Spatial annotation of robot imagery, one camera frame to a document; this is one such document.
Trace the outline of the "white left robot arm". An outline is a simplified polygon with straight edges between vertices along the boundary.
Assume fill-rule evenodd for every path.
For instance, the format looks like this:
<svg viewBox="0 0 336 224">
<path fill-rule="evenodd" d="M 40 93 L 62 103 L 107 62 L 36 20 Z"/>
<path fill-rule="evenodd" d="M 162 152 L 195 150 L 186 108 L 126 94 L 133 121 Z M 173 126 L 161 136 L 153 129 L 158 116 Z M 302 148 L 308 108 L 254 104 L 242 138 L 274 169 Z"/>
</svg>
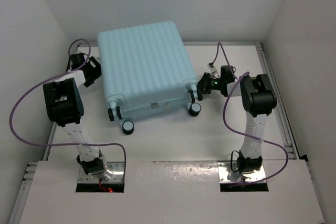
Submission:
<svg viewBox="0 0 336 224">
<path fill-rule="evenodd" d="M 49 119 L 63 128 L 78 151 L 77 162 L 86 175 L 100 177 L 106 170 L 103 154 L 93 146 L 81 118 L 84 106 L 79 87 L 88 87 L 101 76 L 100 63 L 82 52 L 70 56 L 70 72 L 43 84 L 46 111 Z"/>
</svg>

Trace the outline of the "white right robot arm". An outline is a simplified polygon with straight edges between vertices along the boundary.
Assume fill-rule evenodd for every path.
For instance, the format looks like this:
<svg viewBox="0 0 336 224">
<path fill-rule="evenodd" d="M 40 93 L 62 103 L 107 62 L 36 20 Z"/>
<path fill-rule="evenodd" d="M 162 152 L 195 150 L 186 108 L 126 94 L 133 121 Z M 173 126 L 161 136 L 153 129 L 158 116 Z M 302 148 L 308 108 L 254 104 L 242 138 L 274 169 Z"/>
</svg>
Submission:
<svg viewBox="0 0 336 224">
<path fill-rule="evenodd" d="M 265 125 L 269 115 L 277 105 L 277 98 L 267 74 L 251 77 L 248 73 L 235 79 L 233 67 L 222 66 L 219 78 L 204 73 L 197 84 L 201 94 L 220 91 L 227 99 L 241 97 L 246 112 L 246 128 L 242 133 L 243 144 L 238 151 L 235 172 L 251 173 L 262 165 L 261 144 L 264 138 Z"/>
</svg>

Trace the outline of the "light blue suitcase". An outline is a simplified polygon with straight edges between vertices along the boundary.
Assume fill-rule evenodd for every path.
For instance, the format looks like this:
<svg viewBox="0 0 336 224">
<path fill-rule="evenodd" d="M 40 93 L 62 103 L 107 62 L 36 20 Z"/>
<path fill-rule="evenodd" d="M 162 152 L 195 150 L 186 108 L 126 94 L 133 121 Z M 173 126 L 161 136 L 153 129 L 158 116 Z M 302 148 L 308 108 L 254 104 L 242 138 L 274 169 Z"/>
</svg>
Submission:
<svg viewBox="0 0 336 224">
<path fill-rule="evenodd" d="M 109 120 L 124 134 L 137 119 L 170 109 L 199 115 L 197 75 L 174 22 L 102 31 L 97 42 Z"/>
</svg>

